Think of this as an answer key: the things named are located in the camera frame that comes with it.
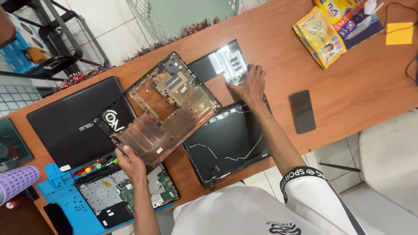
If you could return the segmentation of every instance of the white chair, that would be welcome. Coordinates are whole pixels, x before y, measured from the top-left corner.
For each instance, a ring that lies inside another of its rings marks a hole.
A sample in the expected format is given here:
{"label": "white chair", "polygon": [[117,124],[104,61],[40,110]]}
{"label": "white chair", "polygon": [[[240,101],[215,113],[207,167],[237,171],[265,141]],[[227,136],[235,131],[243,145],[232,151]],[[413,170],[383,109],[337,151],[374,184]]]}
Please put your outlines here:
{"label": "white chair", "polygon": [[418,217],[418,112],[362,131],[359,156],[366,183]]}

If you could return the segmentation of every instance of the black smartphone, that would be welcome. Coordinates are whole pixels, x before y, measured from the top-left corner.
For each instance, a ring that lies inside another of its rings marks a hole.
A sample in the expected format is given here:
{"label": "black smartphone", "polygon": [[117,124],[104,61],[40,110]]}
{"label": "black smartphone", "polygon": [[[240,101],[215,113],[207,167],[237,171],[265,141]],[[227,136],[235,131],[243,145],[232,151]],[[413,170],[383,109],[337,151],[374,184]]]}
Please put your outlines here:
{"label": "black smartphone", "polygon": [[289,95],[296,132],[302,134],[316,129],[309,90]]}

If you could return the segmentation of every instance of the purple mesh container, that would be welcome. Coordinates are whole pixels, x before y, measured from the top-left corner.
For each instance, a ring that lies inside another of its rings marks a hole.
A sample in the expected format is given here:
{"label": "purple mesh container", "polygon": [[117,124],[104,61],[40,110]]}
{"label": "purple mesh container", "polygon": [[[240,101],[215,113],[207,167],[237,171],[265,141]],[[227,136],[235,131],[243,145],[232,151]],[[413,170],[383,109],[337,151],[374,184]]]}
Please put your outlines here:
{"label": "purple mesh container", "polygon": [[4,199],[0,206],[39,179],[39,170],[34,166],[22,166],[0,174],[0,189]]}

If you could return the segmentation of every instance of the sticker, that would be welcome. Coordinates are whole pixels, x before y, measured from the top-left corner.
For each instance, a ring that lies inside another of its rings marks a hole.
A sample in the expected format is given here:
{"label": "sticker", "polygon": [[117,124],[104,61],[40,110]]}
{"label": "sticker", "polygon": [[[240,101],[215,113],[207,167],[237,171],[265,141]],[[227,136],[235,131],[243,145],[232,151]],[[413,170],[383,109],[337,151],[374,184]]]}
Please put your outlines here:
{"label": "sticker", "polygon": [[181,93],[183,93],[185,90],[187,89],[187,87],[183,87],[183,89],[181,89]]}
{"label": "sticker", "polygon": [[105,185],[106,187],[112,186],[109,182],[106,182],[106,181],[102,181],[102,184]]}
{"label": "sticker", "polygon": [[62,171],[62,172],[67,171],[69,169],[71,169],[70,165],[65,165],[65,166],[62,166],[62,167],[59,168],[59,170]]}

